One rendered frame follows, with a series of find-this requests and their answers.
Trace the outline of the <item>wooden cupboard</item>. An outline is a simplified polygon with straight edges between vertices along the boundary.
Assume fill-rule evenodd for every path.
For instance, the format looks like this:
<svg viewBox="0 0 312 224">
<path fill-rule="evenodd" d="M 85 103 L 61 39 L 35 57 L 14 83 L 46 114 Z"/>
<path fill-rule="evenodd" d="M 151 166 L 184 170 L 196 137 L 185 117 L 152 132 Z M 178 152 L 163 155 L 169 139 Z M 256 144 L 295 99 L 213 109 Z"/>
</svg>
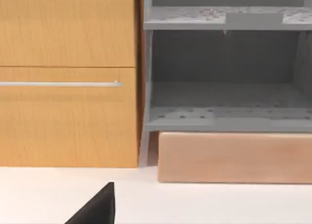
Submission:
<svg viewBox="0 0 312 224">
<path fill-rule="evenodd" d="M 141 101 L 142 101 L 142 78 L 141 78 L 141 15 L 140 15 L 140 3 L 141 0 L 134 0 L 135 3 L 135 14 L 134 14 L 134 22 L 135 22 L 135 65 L 133 67 L 116 67 L 116 68 L 134 68 L 136 70 L 136 109 L 137 109 L 137 136 L 138 136 L 138 156 L 139 156 L 139 141 L 141 134 L 141 122 L 142 122 L 142 111 L 141 111 Z M 54 66 L 12 66 L 12 67 L 54 67 Z M 113 67 L 54 67 L 54 68 L 113 68 Z"/>
</svg>

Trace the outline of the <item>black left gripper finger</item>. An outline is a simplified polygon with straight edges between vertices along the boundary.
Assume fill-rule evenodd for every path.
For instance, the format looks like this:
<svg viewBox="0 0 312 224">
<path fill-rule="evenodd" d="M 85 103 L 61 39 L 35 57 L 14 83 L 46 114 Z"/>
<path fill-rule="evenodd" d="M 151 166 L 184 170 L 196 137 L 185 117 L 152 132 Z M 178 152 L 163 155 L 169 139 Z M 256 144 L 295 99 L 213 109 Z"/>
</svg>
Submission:
<svg viewBox="0 0 312 224">
<path fill-rule="evenodd" d="M 107 183 L 64 224 L 115 224 L 115 183 Z"/>
</svg>

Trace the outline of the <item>plain wooden drawer front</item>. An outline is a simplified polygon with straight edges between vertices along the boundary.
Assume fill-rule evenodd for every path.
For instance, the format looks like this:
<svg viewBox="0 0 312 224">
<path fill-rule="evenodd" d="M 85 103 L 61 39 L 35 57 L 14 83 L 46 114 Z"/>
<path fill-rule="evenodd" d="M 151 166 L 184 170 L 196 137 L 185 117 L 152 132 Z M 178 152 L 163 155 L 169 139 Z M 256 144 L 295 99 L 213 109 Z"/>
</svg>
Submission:
<svg viewBox="0 0 312 224">
<path fill-rule="evenodd" d="M 0 0 L 0 65 L 133 67 L 134 0 Z"/>
</svg>

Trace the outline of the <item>grey pierced shelf unit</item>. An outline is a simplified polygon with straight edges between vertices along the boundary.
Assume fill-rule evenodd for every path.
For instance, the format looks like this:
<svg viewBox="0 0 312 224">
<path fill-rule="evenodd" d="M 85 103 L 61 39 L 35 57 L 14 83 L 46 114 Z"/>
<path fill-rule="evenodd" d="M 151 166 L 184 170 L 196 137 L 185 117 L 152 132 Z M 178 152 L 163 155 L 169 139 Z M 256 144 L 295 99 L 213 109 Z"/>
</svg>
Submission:
<svg viewBox="0 0 312 224">
<path fill-rule="evenodd" d="M 152 132 L 204 146 L 239 136 L 312 136 L 312 0 L 144 0 L 145 103 Z"/>
</svg>

